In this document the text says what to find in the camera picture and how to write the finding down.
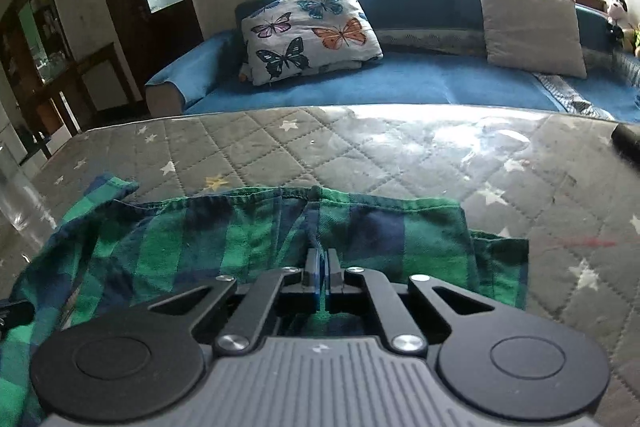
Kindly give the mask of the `blue sofa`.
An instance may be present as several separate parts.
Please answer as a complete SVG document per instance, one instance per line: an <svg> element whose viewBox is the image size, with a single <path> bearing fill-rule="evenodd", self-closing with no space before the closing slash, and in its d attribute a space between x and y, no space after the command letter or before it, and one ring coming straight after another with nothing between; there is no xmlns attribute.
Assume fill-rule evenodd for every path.
<svg viewBox="0 0 640 427"><path fill-rule="evenodd" d="M240 78L241 22L271 1L240 4L235 28L213 35L157 72L144 88L150 113L456 104L550 110L631 124L639 119L638 57L613 41L606 12L576 0L584 79L489 63L480 0L358 0L378 37L381 60L255 87Z"/></svg>

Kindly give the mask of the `beige plain pillow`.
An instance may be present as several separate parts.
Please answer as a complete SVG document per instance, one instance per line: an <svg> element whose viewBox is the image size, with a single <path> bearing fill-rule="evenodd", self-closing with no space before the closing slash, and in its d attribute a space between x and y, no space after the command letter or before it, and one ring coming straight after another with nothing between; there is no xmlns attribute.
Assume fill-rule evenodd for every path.
<svg viewBox="0 0 640 427"><path fill-rule="evenodd" d="M575 0L480 0L489 63L586 78Z"/></svg>

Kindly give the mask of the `butterfly print pillow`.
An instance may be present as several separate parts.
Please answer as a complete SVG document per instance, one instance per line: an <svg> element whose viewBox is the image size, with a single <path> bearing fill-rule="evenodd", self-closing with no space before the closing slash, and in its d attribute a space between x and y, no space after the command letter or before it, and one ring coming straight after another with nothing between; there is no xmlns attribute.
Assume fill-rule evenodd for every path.
<svg viewBox="0 0 640 427"><path fill-rule="evenodd" d="M274 0L244 17L241 31L240 78L255 87L383 57L358 0Z"/></svg>

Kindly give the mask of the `green blue plaid shirt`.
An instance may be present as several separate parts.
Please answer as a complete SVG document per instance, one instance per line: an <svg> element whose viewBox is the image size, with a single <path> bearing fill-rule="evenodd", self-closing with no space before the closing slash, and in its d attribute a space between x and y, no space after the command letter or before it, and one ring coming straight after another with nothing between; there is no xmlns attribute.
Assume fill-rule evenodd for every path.
<svg viewBox="0 0 640 427"><path fill-rule="evenodd" d="M401 283L427 274L523 308L528 243L475 231L448 198L393 199L320 186L244 187L221 194L131 202L137 184L104 174L63 217L61 228L15 282L32 323L1 343L1 421L35 426L43 413L30 389L35 350L64 323L228 274L241 283L309 249L335 249L342 265Z"/></svg>

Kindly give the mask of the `clear glass mug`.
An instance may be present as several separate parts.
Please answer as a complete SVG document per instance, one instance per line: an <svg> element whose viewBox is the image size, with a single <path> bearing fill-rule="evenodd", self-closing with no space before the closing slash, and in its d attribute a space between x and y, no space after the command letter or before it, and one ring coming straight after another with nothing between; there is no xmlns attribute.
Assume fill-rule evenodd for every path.
<svg viewBox="0 0 640 427"><path fill-rule="evenodd" d="M6 144L1 144L1 213L32 243L43 245L56 222L42 196L25 176Z"/></svg>

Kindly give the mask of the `plush toy on sofa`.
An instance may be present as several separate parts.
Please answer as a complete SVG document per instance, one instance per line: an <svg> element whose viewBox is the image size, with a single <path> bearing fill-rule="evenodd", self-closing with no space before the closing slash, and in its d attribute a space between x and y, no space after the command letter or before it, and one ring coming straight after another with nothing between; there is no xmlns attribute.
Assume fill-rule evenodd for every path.
<svg viewBox="0 0 640 427"><path fill-rule="evenodd" d="M639 57L639 27L629 18L627 0L613 0L606 11L608 32L624 52Z"/></svg>

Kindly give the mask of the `grey quilted star table cover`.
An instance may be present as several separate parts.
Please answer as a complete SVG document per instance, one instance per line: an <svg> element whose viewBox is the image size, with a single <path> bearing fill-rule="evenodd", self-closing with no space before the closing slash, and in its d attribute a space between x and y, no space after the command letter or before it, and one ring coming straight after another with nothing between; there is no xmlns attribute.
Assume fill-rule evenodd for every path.
<svg viewBox="0 0 640 427"><path fill-rule="evenodd" d="M593 335L613 376L607 426L639 421L639 173L612 122L471 106L303 107L93 129L36 184L56 213L105 171L140 202L244 185L457 199L473 227L530 239L529 309Z"/></svg>

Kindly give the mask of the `dark wooden cabinet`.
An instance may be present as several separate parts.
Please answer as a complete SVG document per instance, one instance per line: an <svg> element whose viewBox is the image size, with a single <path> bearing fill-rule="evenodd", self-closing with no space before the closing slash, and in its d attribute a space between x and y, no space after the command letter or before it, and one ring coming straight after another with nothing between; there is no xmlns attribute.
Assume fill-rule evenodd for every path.
<svg viewBox="0 0 640 427"><path fill-rule="evenodd" d="M99 109L85 77L108 65L115 74L125 107L137 103L116 46L109 42L77 60L64 34L54 0L12 0L1 17L1 70L6 75L21 120L14 127L26 154L51 156L53 133L70 134L103 124L114 110Z"/></svg>

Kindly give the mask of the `black remote control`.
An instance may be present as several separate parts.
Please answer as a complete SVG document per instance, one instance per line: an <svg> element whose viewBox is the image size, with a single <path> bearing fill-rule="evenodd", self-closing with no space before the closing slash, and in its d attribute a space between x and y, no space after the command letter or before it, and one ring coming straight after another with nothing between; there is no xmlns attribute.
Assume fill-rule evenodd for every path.
<svg viewBox="0 0 640 427"><path fill-rule="evenodd" d="M611 139L616 150L633 161L639 161L640 138L631 127L626 124L618 124L612 131Z"/></svg>

